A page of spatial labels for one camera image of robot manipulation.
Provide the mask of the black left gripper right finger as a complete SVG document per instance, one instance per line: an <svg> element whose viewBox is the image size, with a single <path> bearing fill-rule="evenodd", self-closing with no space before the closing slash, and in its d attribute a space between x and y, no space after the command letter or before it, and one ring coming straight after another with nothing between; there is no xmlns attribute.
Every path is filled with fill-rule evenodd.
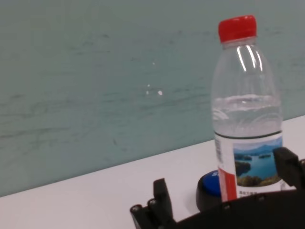
<svg viewBox="0 0 305 229"><path fill-rule="evenodd" d="M273 150L278 176L289 186L296 189L305 188L305 160L286 147Z"/></svg>

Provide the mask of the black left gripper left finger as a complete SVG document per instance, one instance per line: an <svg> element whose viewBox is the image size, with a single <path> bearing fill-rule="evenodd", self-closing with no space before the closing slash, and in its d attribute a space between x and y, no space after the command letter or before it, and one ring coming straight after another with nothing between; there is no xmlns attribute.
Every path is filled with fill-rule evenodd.
<svg viewBox="0 0 305 229"><path fill-rule="evenodd" d="M172 203L165 179L153 182L153 198L146 206L140 204L130 208L134 225L137 229L176 229L173 219Z"/></svg>

